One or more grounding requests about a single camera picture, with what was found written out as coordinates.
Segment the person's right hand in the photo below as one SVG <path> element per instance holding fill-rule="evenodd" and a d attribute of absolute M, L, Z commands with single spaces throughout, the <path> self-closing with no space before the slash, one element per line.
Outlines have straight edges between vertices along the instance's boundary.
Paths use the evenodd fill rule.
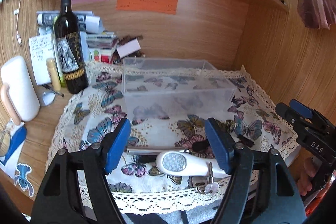
<path fill-rule="evenodd" d="M 311 181 L 315 177 L 317 170 L 318 168 L 314 162 L 314 158 L 308 157 L 303 163 L 303 170 L 297 181 L 297 188 L 300 195 L 306 196 L 306 194 L 312 190 L 313 185 Z"/>

